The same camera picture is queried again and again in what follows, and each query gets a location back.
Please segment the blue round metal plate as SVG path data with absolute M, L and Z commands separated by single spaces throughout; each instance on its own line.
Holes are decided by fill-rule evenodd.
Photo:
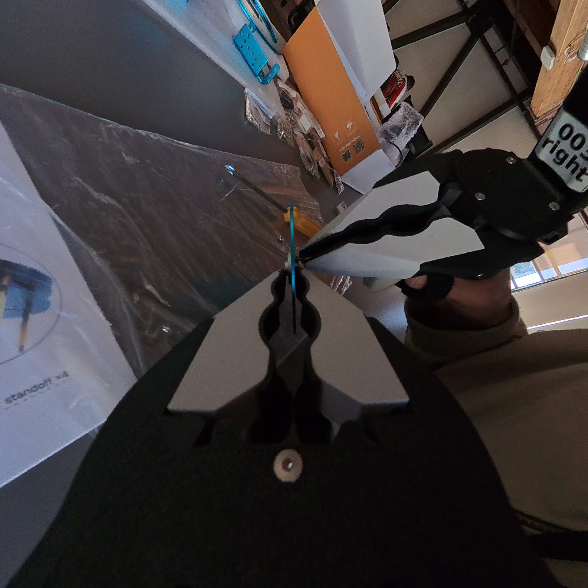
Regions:
M 290 230 L 290 305 L 292 310 L 292 330 L 293 334 L 297 334 L 297 318 L 296 318 L 296 254 L 295 254 L 295 211 L 293 199 L 290 200 L 289 206 L 289 230 Z

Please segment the orange handled screwdriver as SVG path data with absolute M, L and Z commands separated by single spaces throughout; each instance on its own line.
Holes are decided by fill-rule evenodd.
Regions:
M 289 223 L 289 207 L 285 207 L 282 204 L 278 203 L 273 197 L 269 196 L 266 192 L 261 190 L 259 187 L 255 186 L 251 181 L 246 179 L 241 174 L 237 173 L 233 166 L 225 165 L 224 169 L 237 180 L 239 180 L 248 189 L 252 190 L 256 195 L 262 197 L 266 202 L 270 203 L 274 208 L 280 211 L 283 214 L 284 221 L 286 223 Z M 295 231 L 300 232 L 305 237 L 310 239 L 322 230 L 322 227 L 317 222 L 315 222 L 306 214 L 300 212 L 296 206 L 294 207 L 294 211 Z

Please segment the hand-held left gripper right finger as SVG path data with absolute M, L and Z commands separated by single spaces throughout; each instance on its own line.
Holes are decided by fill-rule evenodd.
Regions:
M 305 269 L 295 283 L 320 413 L 342 424 L 404 408 L 409 397 L 364 313 Z

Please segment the white foam sheet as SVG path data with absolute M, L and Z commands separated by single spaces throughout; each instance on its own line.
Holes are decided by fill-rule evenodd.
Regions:
M 260 1 L 144 1 L 158 17 L 182 34 L 242 86 L 260 85 L 235 47 L 233 37 L 244 25 L 254 29 L 269 64 L 279 62 L 277 77 L 286 82 L 290 71 L 282 55 L 285 40 Z

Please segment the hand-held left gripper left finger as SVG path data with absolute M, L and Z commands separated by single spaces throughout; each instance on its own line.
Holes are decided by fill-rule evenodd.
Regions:
M 259 415 L 270 348 L 262 319 L 278 301 L 275 271 L 219 312 L 168 403 L 171 413 Z

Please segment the wooden beam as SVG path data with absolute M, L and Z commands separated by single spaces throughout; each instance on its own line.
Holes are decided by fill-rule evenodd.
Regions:
M 536 127 L 551 121 L 578 77 L 587 67 L 580 48 L 587 39 L 587 1 L 559 1 L 555 21 L 545 46 L 553 64 L 542 64 L 529 111 Z

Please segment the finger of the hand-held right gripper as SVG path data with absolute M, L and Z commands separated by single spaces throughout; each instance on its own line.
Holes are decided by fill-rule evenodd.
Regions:
M 321 256 L 348 243 L 372 243 L 387 234 L 416 234 L 436 209 L 439 189 L 440 182 L 430 172 L 375 187 L 308 241 L 300 255 Z
M 413 236 L 385 235 L 365 245 L 348 243 L 305 262 L 305 268 L 330 275 L 404 279 L 418 273 L 423 263 L 483 247 L 474 229 L 445 217 Z

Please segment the pile of small parts bags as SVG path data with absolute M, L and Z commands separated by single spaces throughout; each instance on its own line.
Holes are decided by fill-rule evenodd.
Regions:
M 281 80 L 277 81 L 276 87 L 284 115 L 271 114 L 269 108 L 246 89 L 246 120 L 266 135 L 270 135 L 275 128 L 282 141 L 298 148 L 300 158 L 310 175 L 318 177 L 321 173 L 329 186 L 342 194 L 343 182 L 326 153 L 323 145 L 326 135 L 318 120 L 297 90 Z

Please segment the blue perforated metal bracket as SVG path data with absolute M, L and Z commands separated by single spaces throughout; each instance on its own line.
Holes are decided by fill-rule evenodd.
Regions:
M 233 37 L 233 42 L 260 84 L 268 85 L 277 77 L 281 70 L 280 63 L 269 64 L 269 58 L 250 25 L 242 26 L 239 33 Z

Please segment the person's right hand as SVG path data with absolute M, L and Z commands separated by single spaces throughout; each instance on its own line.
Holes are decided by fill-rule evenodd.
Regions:
M 511 273 L 504 269 L 485 280 L 455 278 L 452 290 L 439 301 L 408 301 L 409 313 L 437 330 L 483 330 L 511 317 Z

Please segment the assembly guide booklet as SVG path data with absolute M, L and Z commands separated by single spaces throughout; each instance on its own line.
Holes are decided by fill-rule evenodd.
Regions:
M 1 486 L 102 424 L 135 381 L 1 126 Z

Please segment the clear plastic bag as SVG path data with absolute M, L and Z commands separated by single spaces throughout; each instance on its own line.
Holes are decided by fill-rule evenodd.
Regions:
M 225 165 L 324 225 L 297 166 L 128 128 L 7 85 L 1 123 L 135 376 L 283 267 L 282 214 Z

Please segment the large window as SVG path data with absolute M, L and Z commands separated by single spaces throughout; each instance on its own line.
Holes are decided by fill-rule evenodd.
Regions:
M 520 290 L 587 271 L 587 210 L 569 222 L 568 234 L 533 261 L 511 268 L 511 289 Z

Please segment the red white object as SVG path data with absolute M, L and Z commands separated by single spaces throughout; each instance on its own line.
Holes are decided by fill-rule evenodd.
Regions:
M 414 76 L 405 74 L 397 68 L 381 88 L 387 106 L 393 109 L 414 84 Z

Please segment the person's right forearm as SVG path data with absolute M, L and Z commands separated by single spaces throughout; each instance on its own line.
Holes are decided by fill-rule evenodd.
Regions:
M 530 525 L 587 530 L 587 330 L 528 334 L 511 315 L 485 330 L 440 330 L 405 304 L 405 345 L 470 417 L 511 505 Z

